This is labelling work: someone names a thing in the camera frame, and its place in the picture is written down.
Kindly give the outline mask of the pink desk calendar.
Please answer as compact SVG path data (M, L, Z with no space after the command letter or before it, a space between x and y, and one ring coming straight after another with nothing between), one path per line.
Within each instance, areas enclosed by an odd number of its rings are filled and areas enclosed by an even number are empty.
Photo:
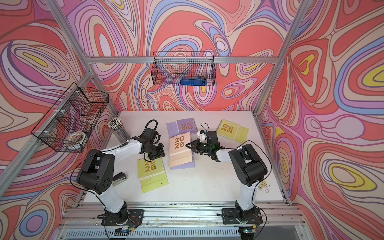
M193 161L192 151L186 147L186 144L190 142L191 134L189 132L170 138L170 167L182 165Z

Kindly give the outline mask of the green desk calendar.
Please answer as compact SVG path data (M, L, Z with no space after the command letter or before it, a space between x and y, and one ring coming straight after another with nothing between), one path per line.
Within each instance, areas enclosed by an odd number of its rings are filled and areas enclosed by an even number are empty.
M138 177L142 193L147 193L168 185L163 159L148 162L144 158L138 160Z
M228 120L221 120L217 135L234 140L238 143L244 143L247 140L249 129Z

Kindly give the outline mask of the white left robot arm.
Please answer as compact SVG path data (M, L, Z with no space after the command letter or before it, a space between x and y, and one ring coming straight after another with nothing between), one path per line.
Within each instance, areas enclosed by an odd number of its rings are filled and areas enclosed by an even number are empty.
M81 166L76 182L99 199L105 207L106 216L122 224L128 220L129 211L126 202L113 187L115 161L143 154L144 160L151 163L165 156L164 145L159 141L159 133L146 127L140 136L132 137L114 148L91 150Z

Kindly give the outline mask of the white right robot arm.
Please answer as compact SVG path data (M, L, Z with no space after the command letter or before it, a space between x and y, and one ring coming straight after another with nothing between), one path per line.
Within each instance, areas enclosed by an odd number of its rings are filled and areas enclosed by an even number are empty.
M254 146L244 142L234 148L221 146L215 131L200 131L199 138L186 144L192 152L206 155L218 163L231 163L241 185L239 198L235 201L234 214L221 214L223 219L237 218L244 222L257 215L254 204L256 188L268 175L268 168Z

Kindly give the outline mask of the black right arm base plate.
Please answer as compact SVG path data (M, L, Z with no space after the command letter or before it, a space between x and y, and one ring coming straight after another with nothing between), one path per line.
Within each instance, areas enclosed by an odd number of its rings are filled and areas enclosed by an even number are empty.
M251 224L259 226L263 223L260 209L253 207L250 210L243 211L241 208L222 209L220 214L217 214L222 218L223 224L234 225L234 224Z

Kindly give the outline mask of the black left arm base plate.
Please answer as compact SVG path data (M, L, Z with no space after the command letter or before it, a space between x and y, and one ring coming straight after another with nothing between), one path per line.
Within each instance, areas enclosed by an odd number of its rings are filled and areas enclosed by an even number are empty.
M105 210L102 218L102 226L140 226L144 219L144 210L122 209L119 213L113 214Z

